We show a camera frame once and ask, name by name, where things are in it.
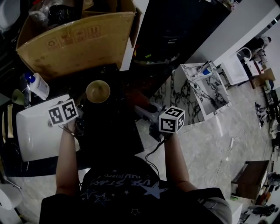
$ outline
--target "black t-shirt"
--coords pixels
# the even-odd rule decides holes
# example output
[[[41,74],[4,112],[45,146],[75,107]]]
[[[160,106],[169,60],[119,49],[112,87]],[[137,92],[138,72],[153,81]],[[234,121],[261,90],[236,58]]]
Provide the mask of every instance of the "black t-shirt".
[[[42,201],[41,224],[118,220],[230,224],[231,214],[220,189],[183,192],[137,157],[92,168],[77,197],[57,194]]]

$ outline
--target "printed symbol on box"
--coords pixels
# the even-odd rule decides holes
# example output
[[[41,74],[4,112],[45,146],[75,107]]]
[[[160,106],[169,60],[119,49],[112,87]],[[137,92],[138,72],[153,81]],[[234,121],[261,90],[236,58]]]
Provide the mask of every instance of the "printed symbol on box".
[[[184,125],[184,119],[185,119],[185,115],[183,114],[179,120],[178,120],[178,129],[177,131],[179,131],[179,129]]]
[[[57,48],[60,47],[56,38],[52,38],[51,40],[46,42],[46,45],[47,45],[49,50],[54,50],[54,49],[57,49]]]
[[[62,105],[62,110],[64,112],[66,120],[69,120],[77,115],[75,110],[75,105],[73,104],[72,101]]]
[[[49,114],[51,116],[53,124],[58,124],[58,123],[63,122],[63,118],[60,114],[60,109],[58,107],[55,107],[55,108],[49,110]]]
[[[73,31],[73,37],[75,39],[75,42],[81,42],[83,40],[86,40],[87,37],[84,28]]]
[[[100,26],[92,26],[87,28],[88,38],[100,37]]]
[[[59,37],[59,41],[61,43],[62,46],[66,46],[69,44],[73,44],[73,40],[72,37],[69,36],[68,34],[62,35]]]
[[[176,120],[161,119],[161,130],[175,132]]]
[[[174,116],[174,117],[179,117],[179,115],[183,113],[183,110],[179,110],[176,108],[170,108],[165,113],[168,115]]]

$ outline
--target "plastic bag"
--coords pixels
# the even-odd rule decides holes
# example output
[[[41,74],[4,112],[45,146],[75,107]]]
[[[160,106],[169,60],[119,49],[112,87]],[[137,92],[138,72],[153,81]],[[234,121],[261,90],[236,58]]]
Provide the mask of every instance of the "plastic bag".
[[[43,30],[49,30],[54,26],[49,26],[49,9],[51,6],[65,5],[74,7],[74,0],[41,0],[29,10],[31,19]]]

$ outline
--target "marble counter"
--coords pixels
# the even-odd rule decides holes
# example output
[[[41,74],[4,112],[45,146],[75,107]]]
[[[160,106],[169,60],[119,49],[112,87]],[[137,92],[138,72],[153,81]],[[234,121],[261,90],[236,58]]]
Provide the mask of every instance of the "marble counter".
[[[210,76],[191,78],[201,65],[203,63],[179,66],[150,101],[184,109],[185,125],[208,120],[223,112],[231,102],[219,74],[214,70]]]

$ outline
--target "black cable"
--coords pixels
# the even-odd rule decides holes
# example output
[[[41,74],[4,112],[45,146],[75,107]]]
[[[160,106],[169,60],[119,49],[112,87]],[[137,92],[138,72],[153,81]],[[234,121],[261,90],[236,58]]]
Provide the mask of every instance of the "black cable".
[[[148,157],[149,157],[150,155],[152,155],[153,153],[155,153],[155,152],[159,149],[159,147],[160,147],[163,143],[165,143],[165,142],[171,137],[171,135],[172,135],[172,134],[169,134],[163,141],[160,141],[160,142],[158,143],[158,145],[156,146],[156,148],[155,148],[152,152],[148,153],[148,154],[145,156],[145,162],[148,163],[151,167],[154,167],[154,168],[156,169],[158,177],[159,177],[158,168],[157,168],[157,166],[156,166],[155,164],[153,164],[152,162],[150,162],[150,161],[148,160]]]

